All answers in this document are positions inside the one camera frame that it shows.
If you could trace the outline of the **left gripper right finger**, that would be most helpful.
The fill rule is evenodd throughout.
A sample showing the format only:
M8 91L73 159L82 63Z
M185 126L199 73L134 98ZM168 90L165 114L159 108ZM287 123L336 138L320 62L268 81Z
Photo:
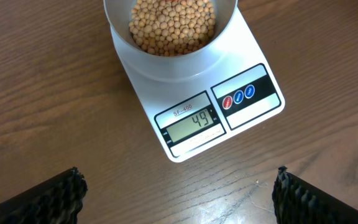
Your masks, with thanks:
M354 224L358 210L278 168L272 200L279 224Z

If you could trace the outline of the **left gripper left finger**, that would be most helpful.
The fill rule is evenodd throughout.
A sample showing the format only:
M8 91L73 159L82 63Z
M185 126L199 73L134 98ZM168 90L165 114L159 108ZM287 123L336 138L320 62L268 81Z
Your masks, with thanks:
M0 223L77 224L88 186L72 167L0 203Z

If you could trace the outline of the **light blue round bowl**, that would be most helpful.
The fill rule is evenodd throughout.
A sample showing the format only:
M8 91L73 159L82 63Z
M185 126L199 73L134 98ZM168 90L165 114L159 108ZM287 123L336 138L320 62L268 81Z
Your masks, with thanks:
M196 52L177 57L150 55L136 46L129 31L130 12L134 1L104 0L114 47L125 68L160 82L180 82L209 69L227 54L229 25L237 9L237 0L213 1L216 12L217 33L210 42Z

